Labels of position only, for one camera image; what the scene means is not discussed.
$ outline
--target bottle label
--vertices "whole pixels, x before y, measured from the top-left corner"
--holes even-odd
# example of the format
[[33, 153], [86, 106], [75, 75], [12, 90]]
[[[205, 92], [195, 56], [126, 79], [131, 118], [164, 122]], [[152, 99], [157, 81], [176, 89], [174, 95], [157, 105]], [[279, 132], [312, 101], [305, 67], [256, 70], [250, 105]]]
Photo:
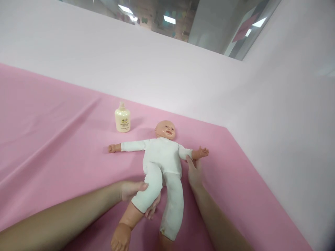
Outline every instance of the bottle label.
[[122, 119], [121, 120], [121, 130], [127, 131], [129, 129], [129, 122], [128, 119]]

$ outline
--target ceiling light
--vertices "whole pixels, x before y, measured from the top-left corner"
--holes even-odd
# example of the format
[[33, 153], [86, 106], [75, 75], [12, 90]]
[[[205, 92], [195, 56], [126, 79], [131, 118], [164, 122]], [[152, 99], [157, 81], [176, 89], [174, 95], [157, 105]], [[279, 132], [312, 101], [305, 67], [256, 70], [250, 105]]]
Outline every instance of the ceiling light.
[[247, 33], [246, 33], [245, 36], [246, 36], [246, 37], [249, 36], [250, 32], [251, 32], [251, 29], [249, 29], [249, 30], [247, 31]]
[[260, 27], [263, 25], [263, 23], [265, 22], [265, 19], [266, 19], [266, 18], [263, 18], [262, 20], [260, 20], [260, 21], [258, 21], [258, 22], [256, 22], [256, 23], [254, 23], [252, 26], [255, 26], [255, 27], [260, 28]]
[[176, 20], [174, 18], [171, 18], [171, 17], [168, 17], [168, 16], [163, 16], [164, 17], [164, 20], [169, 22], [169, 23], [172, 23], [172, 24], [176, 24]]
[[124, 12], [128, 12], [128, 13], [130, 13], [130, 14], [133, 14], [132, 13], [132, 11], [129, 9], [129, 8], [127, 8], [127, 7], [124, 7], [124, 6], [122, 6], [122, 5], [118, 5], [120, 8], [121, 8], [121, 10], [123, 10]]
[[129, 17], [130, 17], [130, 19], [131, 19], [132, 21], [134, 21], [134, 22], [136, 22], [137, 19], [138, 19], [138, 17], [133, 17], [133, 16], [129, 16]]

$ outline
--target cream bottle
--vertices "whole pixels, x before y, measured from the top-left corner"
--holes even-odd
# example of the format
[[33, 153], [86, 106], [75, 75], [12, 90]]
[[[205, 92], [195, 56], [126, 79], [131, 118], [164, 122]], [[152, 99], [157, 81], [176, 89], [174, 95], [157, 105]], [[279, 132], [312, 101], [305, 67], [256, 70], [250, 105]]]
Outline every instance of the cream bottle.
[[130, 111], [125, 108], [124, 102], [120, 102], [119, 108], [115, 110], [115, 123], [119, 132], [130, 130]]

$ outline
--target doll face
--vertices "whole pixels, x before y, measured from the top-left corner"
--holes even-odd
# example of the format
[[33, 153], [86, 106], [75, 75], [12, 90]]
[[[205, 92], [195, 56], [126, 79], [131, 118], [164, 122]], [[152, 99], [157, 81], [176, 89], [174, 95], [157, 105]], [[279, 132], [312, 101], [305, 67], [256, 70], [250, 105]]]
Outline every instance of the doll face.
[[157, 124], [156, 129], [156, 138], [167, 138], [173, 140], [176, 136], [176, 129], [174, 128], [174, 124], [171, 121], [164, 120]]

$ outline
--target white doll body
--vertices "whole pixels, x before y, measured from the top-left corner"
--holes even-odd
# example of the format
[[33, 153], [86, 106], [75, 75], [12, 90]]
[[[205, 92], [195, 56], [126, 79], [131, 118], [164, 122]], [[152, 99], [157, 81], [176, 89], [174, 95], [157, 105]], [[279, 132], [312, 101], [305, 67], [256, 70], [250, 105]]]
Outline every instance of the white doll body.
[[183, 187], [181, 185], [180, 159], [192, 157], [192, 150], [164, 137], [121, 144], [122, 151], [145, 151], [143, 171], [145, 182], [149, 184], [132, 199], [134, 206], [145, 213], [157, 198], [163, 187], [163, 177], [167, 186], [167, 203], [160, 231], [174, 241], [181, 226], [184, 212]]

